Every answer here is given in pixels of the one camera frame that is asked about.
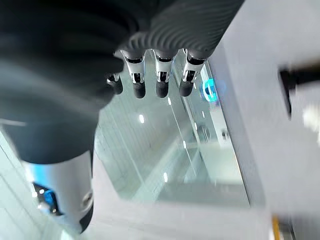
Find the ceiling light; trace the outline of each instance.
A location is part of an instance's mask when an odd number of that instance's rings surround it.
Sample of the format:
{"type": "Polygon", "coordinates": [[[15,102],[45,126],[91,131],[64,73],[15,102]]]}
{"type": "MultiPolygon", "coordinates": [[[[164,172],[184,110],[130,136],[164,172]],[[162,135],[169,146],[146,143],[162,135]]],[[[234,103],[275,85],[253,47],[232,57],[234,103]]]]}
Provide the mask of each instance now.
{"type": "Polygon", "coordinates": [[[142,114],[139,115],[139,121],[140,121],[140,123],[142,123],[142,124],[145,123],[145,117],[144,117],[142,114]]]}
{"type": "Polygon", "coordinates": [[[165,183],[168,182],[168,174],[166,172],[163,174],[163,179],[165,183]]]}

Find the glass wall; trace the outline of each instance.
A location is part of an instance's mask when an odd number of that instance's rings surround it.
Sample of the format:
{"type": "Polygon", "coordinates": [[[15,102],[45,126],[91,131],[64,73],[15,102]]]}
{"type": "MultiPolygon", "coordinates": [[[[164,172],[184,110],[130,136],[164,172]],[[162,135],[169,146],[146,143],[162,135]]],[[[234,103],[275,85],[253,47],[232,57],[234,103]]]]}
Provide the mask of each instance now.
{"type": "MultiPolygon", "coordinates": [[[[248,199],[219,99],[209,102],[204,67],[190,96],[179,84],[179,51],[165,98],[156,95],[153,53],[145,54],[146,96],[137,99],[127,68],[123,93],[100,116],[95,151],[121,198],[248,207],[248,199]]],[[[216,94],[214,83],[211,86],[216,94]]]]}

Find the white surface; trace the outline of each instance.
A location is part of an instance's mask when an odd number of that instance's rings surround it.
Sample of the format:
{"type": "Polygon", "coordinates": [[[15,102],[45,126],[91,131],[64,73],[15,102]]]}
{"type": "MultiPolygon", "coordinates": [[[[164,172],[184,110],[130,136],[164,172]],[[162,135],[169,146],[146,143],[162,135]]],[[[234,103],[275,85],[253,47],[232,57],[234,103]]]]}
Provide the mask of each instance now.
{"type": "Polygon", "coordinates": [[[94,212],[82,239],[267,240],[263,209],[215,208],[176,203],[137,204],[119,199],[98,159],[93,163],[94,212]]]}
{"type": "Polygon", "coordinates": [[[274,212],[320,213],[318,136],[302,119],[305,106],[320,102],[320,86],[298,89],[289,121],[277,75],[281,65],[319,59],[319,23],[316,0],[247,0],[222,39],[266,204],[274,212]]]}

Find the blue led indicator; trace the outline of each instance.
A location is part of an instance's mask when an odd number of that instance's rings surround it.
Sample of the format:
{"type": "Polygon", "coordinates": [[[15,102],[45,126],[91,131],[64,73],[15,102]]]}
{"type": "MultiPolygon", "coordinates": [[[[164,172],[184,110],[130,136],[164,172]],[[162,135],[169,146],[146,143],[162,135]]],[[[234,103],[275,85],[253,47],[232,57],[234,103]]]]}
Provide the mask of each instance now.
{"type": "Polygon", "coordinates": [[[208,102],[215,102],[218,99],[216,89],[215,89],[215,82],[213,78],[209,78],[207,81],[202,83],[202,91],[205,99],[208,102]]]}

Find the white wall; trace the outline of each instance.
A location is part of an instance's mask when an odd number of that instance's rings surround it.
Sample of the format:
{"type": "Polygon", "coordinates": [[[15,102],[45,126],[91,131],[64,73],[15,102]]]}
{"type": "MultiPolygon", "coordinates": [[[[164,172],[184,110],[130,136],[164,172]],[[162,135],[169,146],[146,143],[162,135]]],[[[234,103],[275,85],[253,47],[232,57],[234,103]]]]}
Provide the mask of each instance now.
{"type": "Polygon", "coordinates": [[[243,184],[233,148],[208,143],[200,145],[200,152],[213,183],[243,184]]]}

